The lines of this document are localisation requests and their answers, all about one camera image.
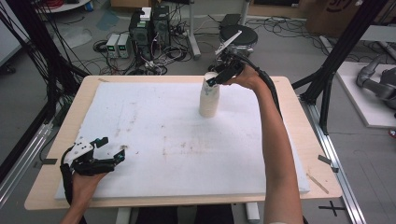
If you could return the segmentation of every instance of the black metal pole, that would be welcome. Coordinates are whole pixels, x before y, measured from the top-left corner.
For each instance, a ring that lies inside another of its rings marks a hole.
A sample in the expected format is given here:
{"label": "black metal pole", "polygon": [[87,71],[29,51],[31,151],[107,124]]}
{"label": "black metal pole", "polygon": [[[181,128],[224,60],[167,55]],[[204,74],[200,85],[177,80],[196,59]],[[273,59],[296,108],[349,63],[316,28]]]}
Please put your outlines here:
{"label": "black metal pole", "polygon": [[334,49],[327,57],[326,61],[318,70],[318,73],[314,74],[314,76],[311,75],[311,78],[302,79],[292,85],[293,88],[298,88],[311,82],[306,92],[301,95],[301,99],[312,105],[316,103],[319,95],[323,92],[319,125],[325,134],[328,134],[327,118],[332,79],[349,52],[353,50],[387,2],[388,0],[365,0],[348,27],[338,39],[337,44],[334,46]]}

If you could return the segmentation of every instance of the floor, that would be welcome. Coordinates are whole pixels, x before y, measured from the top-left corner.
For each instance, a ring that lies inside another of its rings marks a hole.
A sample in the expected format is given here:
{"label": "floor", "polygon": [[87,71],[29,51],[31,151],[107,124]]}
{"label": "floor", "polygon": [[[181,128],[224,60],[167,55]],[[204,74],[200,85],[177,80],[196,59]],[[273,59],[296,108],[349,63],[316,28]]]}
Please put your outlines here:
{"label": "floor", "polygon": [[[98,40],[106,39],[112,32],[124,32],[129,25],[128,12],[112,12],[108,4],[95,6],[95,11],[87,12],[78,8],[65,13],[58,13],[54,19],[65,26],[83,27],[85,34],[92,40],[73,48],[80,60],[93,74],[105,72],[106,64],[101,55],[92,50]],[[213,16],[221,21],[222,16]],[[196,19],[196,26],[203,25],[200,32],[216,34],[217,25],[209,17]],[[260,18],[249,21],[249,26],[256,28],[259,35],[258,44],[249,59],[271,76],[285,76],[290,82],[306,77],[320,68],[326,59],[325,50],[319,42],[307,33],[297,36],[295,32],[282,30],[274,33],[270,29],[272,21],[267,21],[267,29]],[[303,21],[293,21],[289,25],[301,26]],[[202,75],[215,59],[214,50],[219,46],[217,35],[197,35],[198,45],[202,52],[199,60],[167,65],[166,75]],[[369,62],[378,52],[382,51],[373,43],[362,42],[354,48],[348,61],[361,60]],[[24,131],[33,121],[39,110],[46,103],[46,85],[29,57],[23,52],[17,53],[11,60],[16,68],[15,74],[0,75],[0,162],[3,162],[9,151],[15,146]],[[389,58],[387,63],[395,64]],[[304,92],[305,87],[296,90]],[[328,130],[332,143],[343,165],[347,179],[355,193],[366,223],[396,223],[396,144],[389,137],[388,129],[366,128],[355,107],[350,102],[345,90],[337,77],[333,81],[332,99],[329,111]],[[46,156],[50,144],[43,148],[42,157]],[[30,187],[39,172],[38,156],[30,164],[21,181],[8,198],[1,203],[0,218],[2,223],[55,223],[64,215],[64,210],[27,211],[23,204]],[[340,210],[323,209],[331,203]],[[303,201],[304,215],[310,223],[350,223],[342,199]],[[131,223],[134,223],[137,209],[134,209]],[[194,206],[179,208],[180,224],[191,223],[195,212]],[[234,204],[235,223],[248,223],[244,205]],[[86,213],[90,223],[115,223],[117,209],[89,209]]]}

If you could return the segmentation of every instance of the cardboard box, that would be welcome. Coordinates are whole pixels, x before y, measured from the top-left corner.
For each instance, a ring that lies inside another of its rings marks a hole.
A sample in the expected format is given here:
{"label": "cardboard box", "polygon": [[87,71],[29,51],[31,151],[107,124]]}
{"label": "cardboard box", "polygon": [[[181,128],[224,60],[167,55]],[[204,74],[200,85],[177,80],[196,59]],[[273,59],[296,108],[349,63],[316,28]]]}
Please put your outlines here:
{"label": "cardboard box", "polygon": [[358,0],[316,1],[309,9],[306,30],[313,35],[339,37],[359,10],[357,2]]}

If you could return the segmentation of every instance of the black cable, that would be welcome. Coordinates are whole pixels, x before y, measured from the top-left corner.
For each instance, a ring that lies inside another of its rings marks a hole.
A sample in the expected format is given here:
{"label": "black cable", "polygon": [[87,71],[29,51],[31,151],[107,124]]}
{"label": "black cable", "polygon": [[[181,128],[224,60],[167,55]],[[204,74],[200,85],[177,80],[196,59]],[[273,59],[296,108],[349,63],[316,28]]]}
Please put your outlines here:
{"label": "black cable", "polygon": [[245,62],[248,65],[250,65],[259,74],[259,77],[264,81],[264,83],[270,89],[271,95],[272,95],[274,103],[276,105],[276,109],[279,112],[280,117],[282,117],[282,113],[280,111],[280,106],[279,106],[279,100],[277,99],[276,86],[275,86],[273,80],[268,76],[268,74],[265,71],[262,71],[260,69],[260,67],[256,66],[247,57],[245,57],[239,53],[238,54],[230,53],[230,54],[232,54],[234,57],[241,60],[242,62]]}

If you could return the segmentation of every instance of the desk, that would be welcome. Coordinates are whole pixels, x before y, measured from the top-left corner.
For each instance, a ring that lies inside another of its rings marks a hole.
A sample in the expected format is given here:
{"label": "desk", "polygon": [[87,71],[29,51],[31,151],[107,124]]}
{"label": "desk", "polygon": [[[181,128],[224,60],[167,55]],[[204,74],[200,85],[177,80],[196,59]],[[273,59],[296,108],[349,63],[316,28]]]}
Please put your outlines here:
{"label": "desk", "polygon": [[[80,124],[84,120],[96,88],[101,82],[197,82],[202,83],[200,76],[165,76],[165,77],[119,77],[91,76],[86,77],[78,91],[75,101],[64,120],[50,151],[48,158],[60,159],[64,151],[73,145]],[[310,192],[302,194],[302,199],[341,197],[340,186],[332,169],[327,163],[318,160],[324,155],[319,142],[295,96],[289,81],[285,77],[273,77],[278,91],[280,107],[290,135],[297,148],[300,160],[306,171]],[[55,200],[54,195],[61,180],[59,171],[60,160],[56,165],[43,165],[28,195],[25,207],[28,210],[57,209],[69,207],[66,200]],[[189,197],[150,197],[93,200],[91,207],[123,207],[170,204],[202,204],[202,203],[247,203],[264,201],[265,196],[258,195],[215,195]]]}

